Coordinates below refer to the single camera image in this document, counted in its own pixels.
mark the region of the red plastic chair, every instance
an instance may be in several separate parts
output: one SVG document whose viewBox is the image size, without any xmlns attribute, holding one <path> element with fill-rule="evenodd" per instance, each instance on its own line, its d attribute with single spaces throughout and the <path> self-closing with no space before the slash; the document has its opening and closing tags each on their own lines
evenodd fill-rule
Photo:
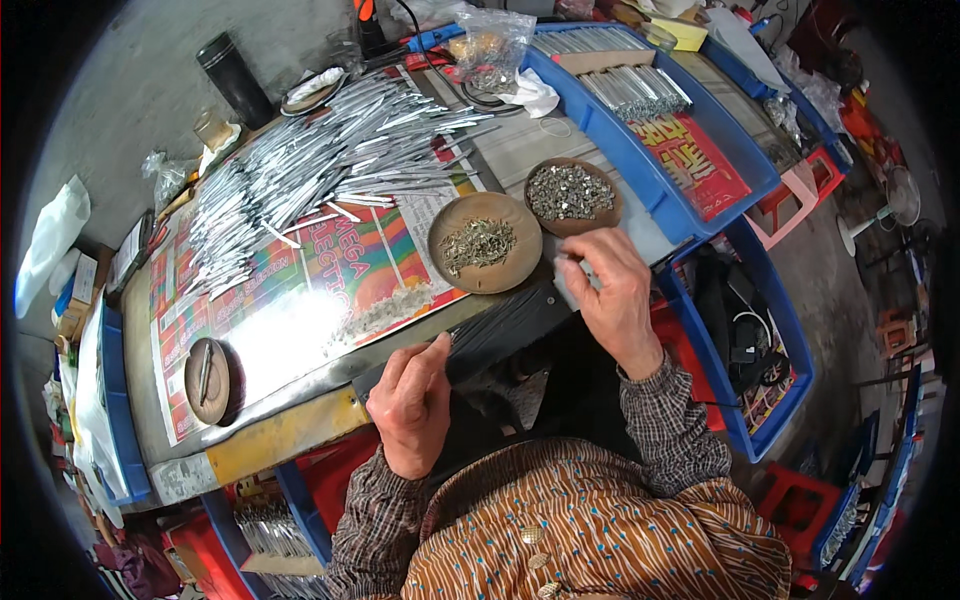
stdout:
<svg viewBox="0 0 960 600">
<path fill-rule="evenodd" d="M 804 179 L 809 177 L 809 174 L 804 173 L 804 171 L 807 170 L 806 167 L 809 167 L 809 170 L 812 171 L 813 181 L 816 183 L 817 193 L 815 195 L 804 183 Z M 813 212 L 814 208 L 824 201 L 830 192 L 840 184 L 840 181 L 842 181 L 844 177 L 845 175 L 840 173 L 824 147 L 818 148 L 808 156 L 806 158 L 806 165 L 801 163 L 780 176 L 782 182 L 777 186 L 777 189 L 756 203 L 761 214 L 764 216 L 772 216 L 773 233 L 768 235 L 763 228 L 747 216 L 747 221 L 750 222 L 750 226 L 754 229 L 756 237 L 760 238 L 760 241 L 763 243 L 763 249 L 770 250 L 776 246 L 780 240 L 786 237 L 787 233 L 799 225 L 803 219 Z M 781 225 L 779 216 L 780 205 L 790 198 L 800 203 L 800 210 L 790 217 L 786 223 Z"/>
<path fill-rule="evenodd" d="M 660 338 L 663 348 L 670 353 L 670 357 L 680 363 L 686 372 L 693 375 L 693 401 L 716 402 L 704 368 L 700 366 L 697 354 L 686 337 L 684 326 L 666 301 L 658 301 L 650 307 L 650 324 L 654 328 L 654 333 Z M 711 431 L 727 429 L 720 407 L 716 404 L 707 405 L 707 427 Z"/>
<path fill-rule="evenodd" d="M 767 476 L 773 477 L 774 483 L 756 513 L 777 527 L 790 547 L 795 570 L 813 568 L 813 542 L 844 491 L 777 463 L 767 467 Z"/>
</svg>

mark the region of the bundle of metal rods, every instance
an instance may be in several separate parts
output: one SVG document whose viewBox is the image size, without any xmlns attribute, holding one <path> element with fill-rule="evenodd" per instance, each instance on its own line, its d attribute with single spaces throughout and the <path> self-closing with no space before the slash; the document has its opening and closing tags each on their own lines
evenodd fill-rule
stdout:
<svg viewBox="0 0 960 600">
<path fill-rule="evenodd" d="M 680 112 L 693 105 L 666 73 L 646 64 L 584 73 L 577 79 L 624 122 Z"/>
<path fill-rule="evenodd" d="M 319 575 L 260 573 L 260 580 L 270 588 L 274 598 L 326 600 L 332 597 L 324 578 Z"/>
<path fill-rule="evenodd" d="M 550 55 L 605 50 L 649 50 L 635 37 L 615 27 L 583 27 L 561 32 L 544 32 L 536 34 L 530 45 Z"/>
<path fill-rule="evenodd" d="M 290 509 L 281 503 L 244 506 L 234 518 L 250 550 L 275 556 L 314 556 Z"/>
<path fill-rule="evenodd" d="M 392 207 L 387 194 L 474 175 L 450 169 L 469 151 L 438 162 L 430 144 L 493 118 L 472 108 L 449 111 L 382 72 L 345 86 L 328 105 L 313 121 L 295 118 L 267 130 L 200 187 L 189 236 L 190 267 L 198 272 L 188 293 L 208 292 L 213 300 L 246 281 L 254 251 L 269 236 L 299 249 L 288 237 L 297 228 L 341 215 L 360 221 L 339 204 Z M 323 204 L 336 212 L 297 223 Z"/>
</svg>

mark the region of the person's right hand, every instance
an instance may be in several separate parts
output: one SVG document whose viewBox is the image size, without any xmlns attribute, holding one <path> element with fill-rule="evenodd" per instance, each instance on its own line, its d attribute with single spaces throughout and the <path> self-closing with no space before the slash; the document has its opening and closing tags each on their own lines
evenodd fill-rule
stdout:
<svg viewBox="0 0 960 600">
<path fill-rule="evenodd" d="M 560 247 L 573 258 L 558 258 L 566 289 L 600 346 L 631 379 L 650 377 L 663 362 L 663 347 L 650 325 L 650 269 L 621 229 L 574 235 Z M 585 258 L 603 287 L 590 285 L 579 259 Z"/>
<path fill-rule="evenodd" d="M 383 456 L 404 479 L 426 477 L 444 448 L 450 426 L 445 366 L 451 342 L 444 331 L 432 344 L 397 350 L 370 390 L 367 412 L 380 431 Z"/>
</svg>

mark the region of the wooden bowl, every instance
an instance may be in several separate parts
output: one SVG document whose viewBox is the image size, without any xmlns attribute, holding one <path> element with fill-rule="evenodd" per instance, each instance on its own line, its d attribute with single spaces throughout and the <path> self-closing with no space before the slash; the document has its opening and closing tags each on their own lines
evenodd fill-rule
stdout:
<svg viewBox="0 0 960 600">
<path fill-rule="evenodd" d="M 455 277 L 445 266 L 440 243 L 472 219 L 504 221 L 516 243 L 504 261 L 489 267 L 464 267 Z M 447 283 L 472 294 L 496 294 L 517 286 L 533 273 L 543 254 L 543 234 L 534 213 L 516 199 L 495 192 L 467 194 L 444 206 L 430 226 L 427 248 L 437 273 Z"/>
<path fill-rule="evenodd" d="M 210 344 L 209 377 L 206 393 L 200 398 L 200 373 L 204 368 L 204 347 L 207 344 Z M 183 366 L 183 383 L 187 402 L 200 422 L 215 425 L 224 418 L 230 400 L 230 374 L 224 349 L 216 340 L 201 338 L 193 343 Z"/>
<path fill-rule="evenodd" d="M 533 208 L 530 206 L 530 180 L 540 169 L 552 166 L 560 167 L 574 165 L 583 167 L 584 171 L 587 171 L 592 176 L 603 180 L 607 185 L 610 186 L 613 192 L 613 210 L 597 211 L 596 219 L 554 219 L 553 221 L 547 221 L 546 219 L 542 219 L 537 216 L 537 213 L 534 213 L 534 216 L 537 217 L 537 220 L 544 229 L 550 233 L 553 233 L 557 237 L 569 237 L 571 235 L 587 233 L 593 229 L 615 228 L 618 226 L 620 224 L 620 216 L 623 214 L 623 197 L 620 196 L 620 190 L 617 189 L 613 181 L 607 177 L 606 173 L 586 162 L 585 160 L 579 160 L 577 158 L 564 158 L 562 156 L 548 158 L 544 162 L 531 169 L 530 174 L 527 175 L 526 183 L 523 184 L 523 199 L 527 203 L 527 208 L 530 208 L 530 211 L 533 212 Z"/>
</svg>

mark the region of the small metal part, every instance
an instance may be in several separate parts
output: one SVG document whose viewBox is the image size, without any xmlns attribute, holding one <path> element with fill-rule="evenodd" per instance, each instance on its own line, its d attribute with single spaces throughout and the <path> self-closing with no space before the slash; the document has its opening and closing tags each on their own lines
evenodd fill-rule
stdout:
<svg viewBox="0 0 960 600">
<path fill-rule="evenodd" d="M 523 543 L 527 544 L 538 543 L 543 540 L 544 536 L 546 536 L 546 534 L 539 525 L 524 527 L 520 532 L 520 539 L 523 540 Z"/>
<path fill-rule="evenodd" d="M 529 183 L 530 208 L 545 221 L 593 220 L 598 211 L 613 210 L 611 186 L 578 164 L 543 167 Z"/>
<path fill-rule="evenodd" d="M 555 581 L 543 584 L 543 586 L 537 590 L 537 596 L 540 598 L 553 598 L 560 591 L 560 587 L 561 585 Z"/>
<path fill-rule="evenodd" d="M 328 204 L 329 204 L 330 208 L 333 208 L 334 210 L 336 210 L 337 212 L 339 212 L 339 213 L 342 214 L 343 216 L 347 217 L 347 218 L 350 219 L 353 223 L 361 223 L 360 217 L 356 216 L 355 214 L 353 214 L 353 213 L 350 212 L 349 210 L 346 210 L 345 208 L 341 208 L 341 207 L 338 206 L 336 203 L 328 203 Z"/>
<path fill-rule="evenodd" d="M 210 380 L 210 342 L 204 344 L 204 361 L 200 366 L 200 405 L 206 400 L 206 384 Z"/>
<path fill-rule="evenodd" d="M 444 266 L 455 277 L 464 267 L 489 267 L 507 259 L 516 243 L 514 229 L 504 221 L 472 219 L 440 242 Z"/>
<path fill-rule="evenodd" d="M 296 231 L 297 229 L 303 229 L 305 227 L 310 227 L 311 225 L 317 225 L 323 221 L 329 221 L 330 219 L 336 219 L 340 215 L 324 215 L 323 217 L 318 217 L 316 219 L 311 219 L 310 221 L 304 221 L 303 223 L 297 223 L 296 225 L 290 226 L 283 230 L 284 233 L 290 233 L 291 231 Z"/>
<path fill-rule="evenodd" d="M 280 233 L 279 231 L 277 231 L 276 229 L 274 229 L 273 227 L 271 227 L 271 225 L 270 225 L 269 223 L 267 223 L 266 221 L 261 222 L 260 225 L 262 225 L 266 230 L 268 230 L 276 239 L 280 240 L 281 242 L 283 242 L 284 244 L 286 244 L 286 245 L 289 246 L 290 248 L 293 248 L 294 250 L 302 250 L 302 249 L 303 249 L 303 246 L 301 246 L 301 245 L 298 244 L 297 242 L 293 241 L 293 240 L 290 239 L 289 237 L 284 236 L 282 233 Z"/>
<path fill-rule="evenodd" d="M 543 568 L 547 563 L 550 562 L 550 555 L 545 552 L 540 552 L 530 557 L 530 560 L 527 561 L 527 566 L 530 570 L 535 571 L 539 568 Z"/>
</svg>

